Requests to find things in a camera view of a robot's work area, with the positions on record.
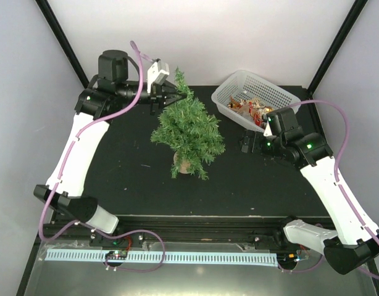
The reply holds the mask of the white plastic basket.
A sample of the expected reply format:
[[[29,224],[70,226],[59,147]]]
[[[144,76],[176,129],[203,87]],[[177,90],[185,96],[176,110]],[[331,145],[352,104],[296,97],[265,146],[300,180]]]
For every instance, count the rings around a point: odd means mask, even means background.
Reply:
[[[214,91],[212,102],[215,103],[222,115],[248,130],[260,132],[264,132],[264,129],[256,126],[250,120],[239,116],[227,107],[230,96],[234,99],[252,99],[258,97],[265,102],[266,106],[271,106],[274,110],[300,102],[299,98],[293,94],[254,73],[238,70],[232,74]]]

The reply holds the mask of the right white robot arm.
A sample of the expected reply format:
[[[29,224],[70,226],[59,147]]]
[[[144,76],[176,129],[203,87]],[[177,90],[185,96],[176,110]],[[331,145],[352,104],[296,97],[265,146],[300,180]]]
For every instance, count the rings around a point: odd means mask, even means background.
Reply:
[[[338,158],[319,133],[305,134],[291,108],[265,116],[263,132],[247,130],[243,152],[261,152],[292,164],[312,186],[334,229],[288,218],[272,234],[281,248],[303,245],[321,254],[339,274],[348,274],[379,255],[379,226],[362,208],[338,168]]]

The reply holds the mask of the pile of christmas ornaments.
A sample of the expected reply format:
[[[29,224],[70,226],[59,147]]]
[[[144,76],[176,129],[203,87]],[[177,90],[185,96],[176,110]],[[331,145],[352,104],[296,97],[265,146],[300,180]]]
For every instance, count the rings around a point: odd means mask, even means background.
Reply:
[[[227,107],[239,116],[250,120],[256,126],[263,129],[266,127],[264,116],[267,113],[274,111],[273,107],[266,106],[265,102],[258,97],[252,99],[234,99],[230,96],[230,101],[227,104]]]

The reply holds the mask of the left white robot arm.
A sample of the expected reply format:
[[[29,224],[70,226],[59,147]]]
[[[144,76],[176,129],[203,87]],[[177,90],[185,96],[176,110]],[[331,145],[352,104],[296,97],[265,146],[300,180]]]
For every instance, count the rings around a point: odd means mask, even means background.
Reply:
[[[120,245],[125,232],[119,219],[103,209],[94,197],[83,194],[86,175],[98,145],[111,121],[137,104],[167,107],[184,99],[167,80],[169,65],[152,59],[146,72],[138,66],[138,81],[128,79],[128,66],[137,63],[124,51],[107,50],[98,58],[98,72],[81,92],[75,106],[72,129],[59,162],[46,184],[35,186],[33,194],[66,218],[102,231],[111,246]]]

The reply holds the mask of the black frame post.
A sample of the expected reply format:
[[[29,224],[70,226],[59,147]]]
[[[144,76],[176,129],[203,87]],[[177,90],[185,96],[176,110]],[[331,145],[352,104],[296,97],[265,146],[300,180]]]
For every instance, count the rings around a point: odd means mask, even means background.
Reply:
[[[75,51],[73,50],[69,40],[66,37],[64,30],[62,29],[49,1],[47,0],[35,0],[36,5],[41,11],[44,19],[47,21],[51,31],[53,32],[57,42],[66,55],[67,60],[71,64],[76,76],[78,77],[81,85],[85,88],[89,83],[89,79],[83,70]]]
[[[337,56],[339,50],[341,49],[343,43],[351,32],[354,24],[357,22],[357,19],[361,15],[363,9],[367,5],[368,0],[355,0],[344,18],[343,23],[341,24],[337,34],[335,35],[330,47],[327,50],[322,62],[320,63],[313,79],[311,80],[307,92],[310,96],[313,96],[322,82],[324,76],[326,75],[328,69],[333,63],[335,57]]]

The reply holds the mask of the black aluminium rail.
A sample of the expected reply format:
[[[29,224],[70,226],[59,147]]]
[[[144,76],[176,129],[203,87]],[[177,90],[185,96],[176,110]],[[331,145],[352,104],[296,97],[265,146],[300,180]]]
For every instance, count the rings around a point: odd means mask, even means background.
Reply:
[[[131,244],[141,247],[143,243],[157,242],[146,231],[156,233],[165,243],[228,243],[249,244],[258,249],[287,249],[290,243],[283,237],[285,224],[298,219],[296,216],[120,216],[112,236],[129,231],[139,233],[123,238],[107,239],[82,225],[66,229],[59,239],[90,241],[92,246],[121,247]]]

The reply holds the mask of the small green christmas tree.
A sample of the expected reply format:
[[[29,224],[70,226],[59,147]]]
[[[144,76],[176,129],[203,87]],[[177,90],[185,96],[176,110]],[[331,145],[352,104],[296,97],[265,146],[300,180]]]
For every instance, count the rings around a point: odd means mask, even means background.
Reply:
[[[185,98],[166,107],[159,115],[159,126],[151,133],[151,142],[165,144],[174,151],[172,178],[185,170],[186,174],[207,180],[204,165],[210,165],[225,152],[220,120],[208,113],[179,68],[175,70],[175,84],[179,95]]]

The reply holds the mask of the right circuit board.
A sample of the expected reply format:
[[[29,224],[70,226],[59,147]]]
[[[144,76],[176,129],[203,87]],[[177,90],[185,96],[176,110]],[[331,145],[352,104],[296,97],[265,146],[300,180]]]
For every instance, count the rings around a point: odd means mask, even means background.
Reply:
[[[277,260],[283,263],[299,262],[301,261],[301,256],[297,253],[279,253],[277,254]]]

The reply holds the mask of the left circuit board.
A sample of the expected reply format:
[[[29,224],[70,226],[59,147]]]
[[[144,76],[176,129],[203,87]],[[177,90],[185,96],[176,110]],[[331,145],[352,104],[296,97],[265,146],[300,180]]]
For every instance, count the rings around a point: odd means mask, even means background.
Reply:
[[[105,260],[125,260],[127,255],[126,250],[112,250],[106,253]]]

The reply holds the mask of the right black frame post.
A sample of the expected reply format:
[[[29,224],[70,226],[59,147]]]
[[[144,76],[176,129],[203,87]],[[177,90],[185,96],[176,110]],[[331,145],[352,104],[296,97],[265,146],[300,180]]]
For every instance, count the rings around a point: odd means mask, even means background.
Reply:
[[[322,62],[320,63],[313,79],[311,80],[307,92],[310,96],[313,96],[322,82],[324,76],[326,75],[328,69],[333,63],[335,57],[337,56],[339,50],[341,49],[343,43],[351,32],[354,24],[357,22],[357,19],[361,15],[363,9],[367,5],[368,0],[355,0],[344,18],[343,23],[341,24],[337,34],[335,35],[330,47],[327,50]]]

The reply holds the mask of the circuit board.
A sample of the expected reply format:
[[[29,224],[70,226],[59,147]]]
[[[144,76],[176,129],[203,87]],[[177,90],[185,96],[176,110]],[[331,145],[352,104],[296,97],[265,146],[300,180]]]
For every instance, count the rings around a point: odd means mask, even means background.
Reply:
[[[126,250],[112,250],[106,253],[105,260],[125,260],[127,255]]]
[[[297,253],[279,253],[277,254],[277,260],[283,263],[299,262],[301,261],[301,256]]]

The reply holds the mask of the left black frame post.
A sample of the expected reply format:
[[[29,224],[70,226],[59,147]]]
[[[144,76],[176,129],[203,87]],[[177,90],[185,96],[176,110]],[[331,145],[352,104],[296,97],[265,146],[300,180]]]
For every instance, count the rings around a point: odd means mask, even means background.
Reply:
[[[49,1],[47,0],[35,0],[36,5],[41,11],[44,19],[47,21],[51,31],[53,32],[57,42],[66,55],[67,60],[71,64],[76,76],[78,77],[81,85],[85,88],[89,83],[89,79],[83,70],[75,51],[73,50],[69,40],[66,37],[64,30],[62,29]]]

